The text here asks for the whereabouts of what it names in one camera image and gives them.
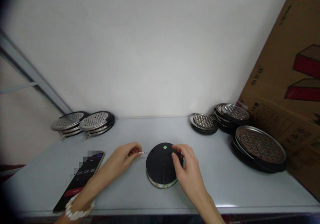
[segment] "small white object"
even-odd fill
[[[70,221],[75,221],[79,218],[87,217],[94,207],[94,202],[92,202],[90,207],[86,211],[76,211],[75,213],[72,213],[71,211],[72,203],[78,195],[79,193],[74,197],[72,197],[70,201],[66,204],[65,215],[70,219]]]

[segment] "stainless steel mesh lid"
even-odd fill
[[[240,126],[236,139],[250,155],[272,164],[285,162],[287,155],[282,146],[270,135],[251,126]]]
[[[107,123],[109,113],[106,111],[96,112],[80,122],[80,129],[83,131],[92,131],[98,129]]]
[[[90,133],[91,136],[99,136],[105,132],[107,132],[112,126],[109,126],[107,129],[104,129],[103,131],[99,131],[99,132],[96,132],[96,133]]]
[[[208,131],[214,129],[213,119],[210,116],[201,113],[193,113],[190,115],[189,119],[191,124],[197,128]]]
[[[77,131],[70,132],[70,133],[63,134],[63,135],[64,135],[65,137],[70,137],[70,136],[77,135],[77,134],[79,134],[80,132],[82,132],[82,130],[77,130]]]
[[[98,129],[95,129],[95,130],[89,131],[89,132],[90,132],[90,133],[97,133],[97,132],[103,131],[104,129],[107,129],[107,128],[108,128],[108,126],[105,125],[105,126],[103,126],[103,127],[100,127],[100,128],[98,128]]]
[[[250,118],[249,113],[246,112],[244,109],[228,103],[222,103],[217,105],[217,111],[222,115],[227,114],[238,120],[246,121]]]
[[[61,131],[61,133],[66,134],[66,133],[74,132],[74,131],[77,131],[77,130],[80,130],[79,126],[71,128],[71,129],[67,129],[65,131]]]
[[[53,131],[63,131],[70,129],[72,127],[77,126],[80,123],[81,118],[83,118],[84,113],[82,112],[75,112],[69,115],[66,115],[62,118],[55,120],[51,124],[51,129]]]

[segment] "white table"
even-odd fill
[[[117,146],[133,141],[147,152],[162,142],[191,146],[221,214],[320,212],[320,203],[290,174],[264,174],[247,167],[231,152],[231,136],[220,130],[200,135],[188,118],[116,120],[109,132],[82,138],[81,134],[57,141],[3,184],[22,217],[57,215],[52,210],[88,151],[104,151],[105,162]],[[149,182],[146,158],[137,159],[98,195],[93,215],[197,213],[179,183],[158,189]]]

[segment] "smartphone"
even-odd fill
[[[66,209],[66,204],[70,199],[78,194],[87,184],[88,180],[96,174],[104,156],[104,152],[95,154],[83,163],[53,209],[53,213],[62,212]]]

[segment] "stacked metal lids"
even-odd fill
[[[240,126],[232,136],[232,151],[247,166],[264,173],[286,170],[287,154],[269,134],[252,126]]]
[[[99,136],[110,130],[115,123],[114,115],[108,111],[98,111],[80,122],[80,130],[86,132],[86,138]]]
[[[201,113],[193,113],[189,117],[191,127],[202,135],[213,135],[218,130],[217,122],[210,116]]]
[[[213,112],[218,127],[231,135],[239,126],[250,124],[249,113],[236,105],[221,103],[214,108]]]
[[[77,111],[61,116],[51,124],[51,130],[58,131],[62,138],[77,135],[82,132],[79,124],[87,115],[84,111]]]

